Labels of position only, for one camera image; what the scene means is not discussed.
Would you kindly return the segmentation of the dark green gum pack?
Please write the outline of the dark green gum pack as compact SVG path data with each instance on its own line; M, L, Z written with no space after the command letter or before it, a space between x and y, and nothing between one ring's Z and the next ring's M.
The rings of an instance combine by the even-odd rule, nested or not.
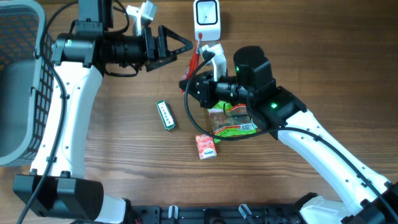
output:
M157 110L158 110L158 112L160 114L160 117L161 117L162 123L164 125L164 128L167 131L172 130L175 127L176 123L175 123L175 119L172 116L172 113L171 113L171 111L169 109L169 106L168 106L167 102L164 101L164 100L158 101L156 103L156 107L157 107Z

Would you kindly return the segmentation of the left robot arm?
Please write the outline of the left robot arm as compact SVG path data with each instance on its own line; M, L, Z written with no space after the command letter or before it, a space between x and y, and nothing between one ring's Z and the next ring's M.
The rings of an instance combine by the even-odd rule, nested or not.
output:
M139 223L131 202L105 194L103 184L85 179L85 143L95 96L116 63L135 72L152 71L192 49L190 40L165 26L153 36L156 11L145 2L135 13L136 33L113 28L112 1L78 1L78 19L52 49L55 88L44 103L46 128L27 175L17 175L14 193L25 212L74 223Z

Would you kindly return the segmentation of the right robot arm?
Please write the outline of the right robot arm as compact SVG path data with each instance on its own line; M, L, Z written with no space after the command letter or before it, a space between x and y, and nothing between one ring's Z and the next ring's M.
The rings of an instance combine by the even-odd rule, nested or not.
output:
M397 184L370 169L339 143L293 93L276 84L271 63L255 45L233 57L236 75L216 77L196 68L181 80L185 96L202 108L219 101L246 105L260 134L300 154L333 188L339 201L309 193L295 204L304 223L396 223Z

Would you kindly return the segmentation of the red long stick packet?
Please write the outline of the red long stick packet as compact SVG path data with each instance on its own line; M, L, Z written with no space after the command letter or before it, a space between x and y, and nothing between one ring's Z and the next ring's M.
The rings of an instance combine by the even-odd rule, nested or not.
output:
M203 36L202 33L198 34L198 40L197 40L195 48L194 48L194 53L191 57L190 63L188 64L186 71L184 72L184 74L182 76L182 80L188 80L192 76L194 70L198 66L202 36Z

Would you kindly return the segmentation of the green snack bag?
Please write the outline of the green snack bag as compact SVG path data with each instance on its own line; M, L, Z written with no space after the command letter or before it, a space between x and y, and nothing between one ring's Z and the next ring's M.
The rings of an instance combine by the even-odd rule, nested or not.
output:
M208 109L213 134L221 137L242 136L256 133L257 126L249 117L245 104L232 105L219 101Z

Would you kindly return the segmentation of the red small box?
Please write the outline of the red small box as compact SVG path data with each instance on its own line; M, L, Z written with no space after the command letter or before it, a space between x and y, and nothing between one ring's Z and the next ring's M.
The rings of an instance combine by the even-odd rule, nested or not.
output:
M195 136L195 140L197 143L198 154L201 160L217 156L217 151L213 138L207 136L206 134L201 134Z

